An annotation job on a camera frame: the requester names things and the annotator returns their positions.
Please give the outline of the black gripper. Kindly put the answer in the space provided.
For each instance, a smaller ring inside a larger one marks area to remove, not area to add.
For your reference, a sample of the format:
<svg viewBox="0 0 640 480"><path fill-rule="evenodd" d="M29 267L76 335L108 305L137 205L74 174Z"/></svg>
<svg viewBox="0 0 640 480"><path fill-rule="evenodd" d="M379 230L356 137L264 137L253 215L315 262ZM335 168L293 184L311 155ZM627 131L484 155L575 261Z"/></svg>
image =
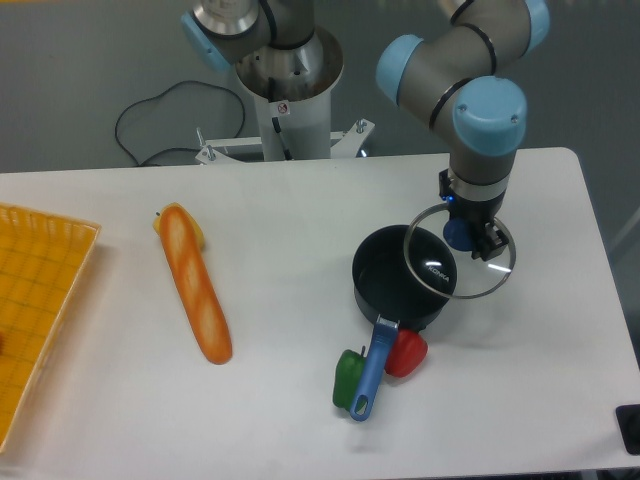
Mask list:
<svg viewBox="0 0 640 480"><path fill-rule="evenodd" d="M477 184L464 180L453 169L439 173L439 196L449 219L443 227L446 241L475 241L474 260L492 260L505 250L505 233L495 216L503 202L503 180Z"/></svg>

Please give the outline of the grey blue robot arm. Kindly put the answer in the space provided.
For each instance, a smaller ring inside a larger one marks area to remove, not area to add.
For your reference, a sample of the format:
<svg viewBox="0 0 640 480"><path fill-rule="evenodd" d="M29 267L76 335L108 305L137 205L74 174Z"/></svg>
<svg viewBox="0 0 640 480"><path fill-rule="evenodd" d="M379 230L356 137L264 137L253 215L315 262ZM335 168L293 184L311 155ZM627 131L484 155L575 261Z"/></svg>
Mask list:
<svg viewBox="0 0 640 480"><path fill-rule="evenodd" d="M496 213L525 132L527 101L499 68L525 56L550 26L542 1L446 1L451 28L434 42L393 40L375 71L379 89L450 148L439 177L448 244L490 260L507 247ZM233 69L253 96L268 160L330 154L330 93L343 71L337 40L309 1L199 1L181 19L211 69Z"/></svg>

